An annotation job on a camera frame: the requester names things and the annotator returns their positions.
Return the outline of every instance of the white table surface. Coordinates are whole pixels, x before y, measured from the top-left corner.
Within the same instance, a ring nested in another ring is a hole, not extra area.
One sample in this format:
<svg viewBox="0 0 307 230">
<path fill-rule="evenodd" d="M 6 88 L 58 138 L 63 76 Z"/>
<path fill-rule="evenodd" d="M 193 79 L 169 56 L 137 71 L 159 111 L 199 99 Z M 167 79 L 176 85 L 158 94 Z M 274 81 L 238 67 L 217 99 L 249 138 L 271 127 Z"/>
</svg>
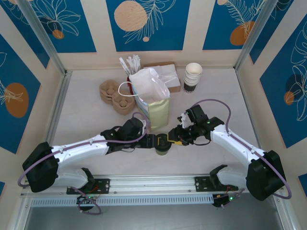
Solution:
<svg viewBox="0 0 307 230">
<path fill-rule="evenodd" d="M 181 82 L 184 72 L 185 69 L 177 69 Z M 106 129 L 121 126 L 130 119 L 132 113 L 127 116 L 118 114 L 99 95 L 99 85 L 102 82 L 114 79 L 121 83 L 126 78 L 123 69 L 74 70 L 52 145 L 88 139 Z M 207 98 L 227 103 L 232 110 L 230 129 L 257 146 L 234 69 L 204 69 L 194 93 L 185 93 L 183 89 L 172 93 L 168 125 L 153 133 L 167 133 L 179 124 L 177 117 L 182 112 L 197 101 Z M 216 116 L 226 121 L 228 110 L 222 104 L 203 102 L 201 106 L 209 118 Z M 205 138 L 199 138 L 197 143 L 206 141 Z M 221 164 L 241 166 L 234 156 L 212 142 L 207 146 L 172 145 L 165 156 L 157 155 L 154 149 L 136 149 L 131 153 L 119 151 L 85 159 L 73 167 L 87 167 L 94 175 L 198 174 L 209 173 Z"/>
</svg>

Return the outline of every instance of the black mounting bracket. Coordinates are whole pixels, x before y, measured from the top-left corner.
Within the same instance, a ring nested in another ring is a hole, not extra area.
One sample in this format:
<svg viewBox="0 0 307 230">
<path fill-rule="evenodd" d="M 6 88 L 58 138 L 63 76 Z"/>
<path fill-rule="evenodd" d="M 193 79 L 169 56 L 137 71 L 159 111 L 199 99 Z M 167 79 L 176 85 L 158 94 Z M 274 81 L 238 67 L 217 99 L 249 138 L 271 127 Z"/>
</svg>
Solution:
<svg viewBox="0 0 307 230">
<path fill-rule="evenodd" d="M 110 189 L 110 179 L 95 179 L 95 184 L 92 190 L 85 191 L 85 194 L 109 194 Z M 67 195 L 79 195 L 80 193 L 76 192 L 72 188 L 67 188 Z"/>
<path fill-rule="evenodd" d="M 226 192 L 228 185 L 219 184 L 214 186 L 209 176 L 196 176 L 195 180 L 195 188 L 196 192 Z M 239 188 L 236 186 L 229 185 L 234 191 L 238 191 Z"/>
</svg>

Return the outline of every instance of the stack of paper cups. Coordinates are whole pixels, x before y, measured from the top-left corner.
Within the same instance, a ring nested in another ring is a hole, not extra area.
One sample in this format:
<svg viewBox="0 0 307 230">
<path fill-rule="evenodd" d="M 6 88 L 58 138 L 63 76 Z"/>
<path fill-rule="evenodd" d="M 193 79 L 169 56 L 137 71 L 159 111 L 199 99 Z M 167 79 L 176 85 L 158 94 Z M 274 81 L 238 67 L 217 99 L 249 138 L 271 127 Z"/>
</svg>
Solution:
<svg viewBox="0 0 307 230">
<path fill-rule="evenodd" d="M 186 66 L 184 76 L 184 91 L 191 93 L 195 90 L 197 83 L 200 81 L 202 67 L 198 63 L 190 63 Z"/>
</svg>

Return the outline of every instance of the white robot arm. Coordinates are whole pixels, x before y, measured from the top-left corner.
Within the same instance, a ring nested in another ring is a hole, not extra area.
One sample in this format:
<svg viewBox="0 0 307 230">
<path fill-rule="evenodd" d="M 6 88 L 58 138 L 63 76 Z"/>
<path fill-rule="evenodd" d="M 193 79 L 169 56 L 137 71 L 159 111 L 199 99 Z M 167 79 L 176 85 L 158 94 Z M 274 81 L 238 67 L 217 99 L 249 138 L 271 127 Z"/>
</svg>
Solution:
<svg viewBox="0 0 307 230">
<path fill-rule="evenodd" d="M 244 166 L 243 170 L 231 169 L 227 165 L 212 170 L 210 181 L 213 186 L 223 184 L 247 188 L 258 200 L 264 200 L 284 185 L 280 177 L 263 161 L 264 158 L 269 161 L 285 178 L 277 153 L 266 153 L 247 143 L 228 130 L 220 119 L 209 119 L 199 105 L 188 109 L 186 114 L 193 125 L 185 127 L 182 117 L 179 117 L 181 125 L 173 128 L 168 135 L 146 134 L 144 121 L 133 117 L 123 126 L 116 126 L 88 140 L 53 147 L 47 142 L 41 143 L 24 162 L 24 174 L 33 192 L 43 191 L 50 186 L 69 186 L 89 191 L 94 186 L 94 178 L 88 169 L 71 168 L 70 165 L 76 161 L 125 148 L 156 148 L 167 151 L 172 143 L 187 146 L 194 144 L 198 137 L 205 136 L 209 141 L 223 146 Z"/>
</svg>

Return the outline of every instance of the paper bag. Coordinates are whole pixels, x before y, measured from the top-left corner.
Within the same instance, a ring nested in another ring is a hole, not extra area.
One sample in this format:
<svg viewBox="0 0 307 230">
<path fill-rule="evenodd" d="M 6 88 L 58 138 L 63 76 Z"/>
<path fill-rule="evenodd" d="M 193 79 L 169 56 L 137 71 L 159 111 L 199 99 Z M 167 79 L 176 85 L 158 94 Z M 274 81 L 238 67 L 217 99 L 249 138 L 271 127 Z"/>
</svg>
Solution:
<svg viewBox="0 0 307 230">
<path fill-rule="evenodd" d="M 149 118 L 151 130 L 168 123 L 170 92 L 153 68 L 141 69 L 130 75 L 137 106 Z"/>
</svg>

